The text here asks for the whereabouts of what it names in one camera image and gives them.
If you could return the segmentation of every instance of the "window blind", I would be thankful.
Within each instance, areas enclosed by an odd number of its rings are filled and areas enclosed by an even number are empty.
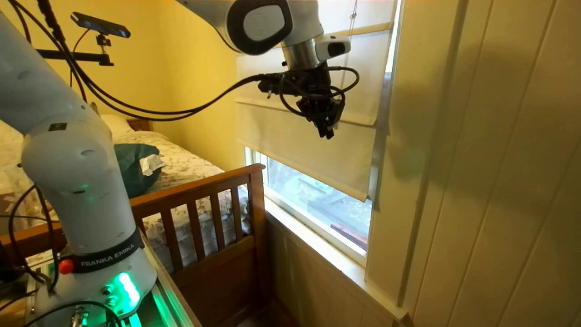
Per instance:
[[[392,0],[323,0],[319,14],[327,32],[350,34],[352,43],[347,56],[328,59],[328,65],[359,70],[359,83],[347,92],[334,137],[321,139],[316,126],[290,114],[278,96],[268,97],[258,88],[245,86],[238,97],[239,141],[354,197],[366,199],[388,54]],[[263,56],[239,56],[238,70],[241,76],[278,72],[283,70],[281,61],[281,48],[272,48]],[[348,85],[352,77],[348,72],[332,72],[332,83],[339,86]]]

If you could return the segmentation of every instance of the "wooden crib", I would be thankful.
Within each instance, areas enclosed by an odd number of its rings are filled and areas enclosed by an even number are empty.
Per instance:
[[[189,301],[201,324],[236,324],[268,301],[268,252],[263,205],[261,165],[239,166],[172,188],[143,194],[130,199],[136,224],[143,230],[143,217],[161,214],[165,239],[172,261],[172,279]],[[239,203],[238,188],[247,188],[247,203]],[[230,214],[234,217],[234,241],[227,243],[221,232],[218,192],[230,192]],[[196,199],[209,197],[218,250],[205,254],[201,246],[199,217]],[[170,217],[170,208],[187,205],[190,232],[194,237],[196,261],[183,266],[179,246]],[[241,205],[247,205],[250,232],[241,228]],[[11,254],[9,237],[0,235],[5,254]],[[23,254],[47,248],[47,228],[43,224],[16,232],[16,243]],[[65,239],[56,226],[58,248]]]

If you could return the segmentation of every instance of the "yellow wall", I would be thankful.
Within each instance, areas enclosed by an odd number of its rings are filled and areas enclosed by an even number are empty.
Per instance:
[[[32,10],[41,21],[34,0],[22,0],[22,3]],[[174,5],[169,0],[91,0],[91,1],[71,1],[71,0],[52,0],[52,10],[58,23],[67,37],[67,45],[72,46],[78,36],[83,32],[69,16],[72,10],[80,10],[103,19],[118,21],[129,26],[130,37],[110,36],[112,46],[105,50],[110,54],[112,66],[101,66],[98,63],[81,63],[87,74],[105,90],[121,97],[123,101],[154,106],[170,108],[174,103],[170,96],[170,83],[167,83],[167,63],[163,57],[163,28],[159,28],[159,10],[167,5]],[[0,1],[2,12],[20,28],[20,21],[7,1]],[[32,30],[32,45],[36,48],[54,48],[54,45],[45,37],[40,28],[29,21]],[[89,32],[76,50],[100,52],[96,45],[94,32]],[[49,59],[56,72],[69,79],[69,66],[60,59]],[[89,101],[96,101],[100,110],[107,110],[96,96],[89,94]],[[179,134],[174,128],[163,128],[172,137]]]
[[[207,103],[238,79],[236,52],[210,25],[181,5],[169,5],[159,17],[174,106]],[[223,168],[243,165],[234,96],[230,92],[207,110],[178,121],[181,143]]]

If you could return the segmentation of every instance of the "bed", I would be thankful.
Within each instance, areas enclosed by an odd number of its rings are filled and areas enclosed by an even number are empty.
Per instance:
[[[114,143],[141,143],[154,134],[143,130],[149,128],[143,121],[130,121],[130,130],[116,117],[107,125]],[[178,150],[159,139],[154,145],[161,146],[161,155]],[[181,175],[169,174],[176,166],[163,165],[149,190],[130,197],[130,206],[199,321],[236,324],[268,301],[263,166],[219,170],[205,159],[192,165],[178,168]],[[20,230],[16,239],[23,252],[38,252],[45,248],[43,235],[45,226],[36,224]]]

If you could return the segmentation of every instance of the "black cable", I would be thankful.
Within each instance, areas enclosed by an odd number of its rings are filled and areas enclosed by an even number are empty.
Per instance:
[[[51,254],[52,254],[52,263],[54,266],[58,264],[58,255],[56,255],[56,243],[54,243],[54,228],[52,228],[52,219],[51,219],[51,212],[49,212],[49,206],[47,206],[47,201],[41,194],[41,190],[36,186],[36,194],[38,194],[38,201],[40,201],[40,206],[41,206],[41,212],[45,215],[45,221],[47,221],[47,228],[49,228],[49,246],[51,246]],[[52,268],[52,279],[51,279],[51,284],[49,284],[49,294],[54,294],[54,286],[58,283],[58,268]]]
[[[16,243],[16,235],[14,235],[14,215],[16,215],[16,210],[22,205],[22,201],[25,199],[25,195],[29,195],[32,190],[34,190],[34,185],[31,188],[27,188],[25,192],[22,192],[22,195],[16,199],[16,203],[14,203],[14,206],[11,210],[11,217],[7,221],[7,232],[9,232],[9,237],[11,237],[11,246],[12,246],[16,263],[22,263],[23,270],[27,274],[31,274],[38,283],[45,283],[45,279],[38,272],[34,272],[31,268],[31,264],[25,261],[25,257],[22,255],[22,252],[18,248],[18,243]]]
[[[36,323],[36,321],[40,321],[40,319],[43,319],[43,317],[47,317],[47,315],[61,310],[61,308],[76,306],[76,304],[94,304],[94,306],[100,306],[100,308],[103,308],[103,310],[107,312],[109,317],[112,317],[114,324],[123,327],[121,317],[116,315],[116,312],[112,312],[110,306],[107,306],[107,304],[103,304],[103,303],[100,303],[100,301],[91,301],[91,299],[80,299],[80,301],[71,301],[71,303],[58,304],[58,306],[54,306],[54,308],[51,308],[51,310],[47,310],[47,312],[43,312],[43,314],[40,314],[40,315],[34,315],[34,317],[29,319],[23,327],[29,327],[29,324],[32,324],[32,323]]]
[[[29,8],[25,8],[25,6],[23,6],[22,3],[18,3],[16,0],[12,0],[12,3],[18,6],[18,10],[25,12],[25,16],[29,16],[29,17],[36,23],[36,26],[56,45],[56,48],[65,56],[65,61],[69,63],[69,66],[74,66],[74,63],[72,63],[74,57],[72,57],[71,50],[67,50],[67,46],[65,46],[63,43],[60,43],[60,41],[51,34],[51,30],[49,30],[47,26],[43,26],[41,21],[40,21]],[[87,101],[85,88],[83,88],[83,85],[81,85],[80,76],[76,74],[76,70],[74,70],[74,79],[76,79],[76,83],[80,85],[80,94],[81,94],[83,101]]]
[[[76,52],[76,46],[80,45],[80,41],[87,36],[91,28],[85,28],[74,41],[72,45],[72,57],[74,57],[74,52]],[[69,66],[69,86],[72,86],[72,68]]]
[[[27,39],[29,43],[32,43],[29,25],[25,23],[25,19],[23,19],[23,16],[22,16],[22,12],[18,10],[18,6],[16,6],[14,1],[16,1],[16,0],[9,0],[9,3],[12,5],[12,8],[16,10],[16,16],[18,16],[18,19],[20,19],[20,25],[22,25],[22,30],[23,30],[25,39]]]
[[[41,6],[41,12],[47,16],[47,23],[52,26],[52,32],[54,36],[23,6],[20,5],[18,1],[11,0],[18,8],[22,8],[51,39],[52,43],[63,52],[69,66],[71,66],[71,72],[74,74],[78,85],[80,85],[80,90],[81,90],[81,96],[83,99],[85,97],[85,90],[83,90],[83,85],[98,97],[101,99],[105,105],[109,105],[110,108],[118,110],[118,112],[123,112],[127,115],[132,115],[132,117],[143,117],[143,119],[152,119],[152,121],[174,121],[174,119],[183,119],[183,117],[189,117],[203,108],[207,108],[209,105],[216,103],[219,97],[223,97],[225,94],[228,94],[230,90],[248,83],[248,81],[259,81],[261,77],[265,77],[267,74],[254,74],[254,76],[247,76],[239,81],[236,81],[234,85],[230,85],[227,90],[223,90],[221,94],[218,94],[216,97],[212,97],[210,101],[203,103],[203,105],[198,105],[198,106],[190,106],[190,108],[179,108],[179,110],[154,110],[154,108],[145,108],[145,106],[138,106],[138,105],[132,105],[132,103],[127,103],[116,96],[112,96],[110,92],[103,90],[98,83],[94,83],[91,79],[91,76],[76,63],[76,59],[72,57],[72,52],[67,48],[65,41],[63,41],[63,36],[60,36],[60,26],[56,23],[56,17],[49,6],[49,3],[45,3],[47,0],[38,0],[40,5],[45,5]],[[348,70],[356,76],[356,79],[339,88],[339,86],[332,86],[330,85],[330,92],[328,94],[308,94],[305,90],[301,90],[297,85],[294,85],[292,81],[288,81],[288,77],[285,79],[281,74],[281,83],[287,83],[294,88],[297,88],[297,94],[303,96],[303,101],[310,101],[310,99],[328,99],[332,101],[332,97],[339,97],[337,103],[339,105],[345,105],[345,92],[350,90],[357,81],[359,81],[359,74],[356,68],[350,68],[350,66],[327,66],[327,70]],[[283,101],[285,108],[288,108],[290,112],[297,114],[297,115],[303,115],[307,119],[310,117],[317,117],[317,115],[325,115],[325,114],[332,114],[332,112],[301,112],[299,108],[294,108],[287,99],[285,96],[281,94],[279,99]]]
[[[23,292],[23,294],[20,294],[20,295],[16,295],[16,297],[12,297],[12,299],[5,301],[5,303],[0,306],[0,312],[2,312],[3,308],[7,308],[9,304],[12,304],[12,303],[20,301],[22,297],[27,297],[27,295],[34,294],[36,290],[38,290],[38,288],[29,290],[29,292]]]
[[[52,6],[51,6],[51,0],[38,0],[38,8],[40,12],[43,14],[47,25],[52,28],[52,36],[63,45],[67,46],[67,39],[65,39],[65,34],[61,32],[60,25],[58,25],[58,19],[52,12]]]

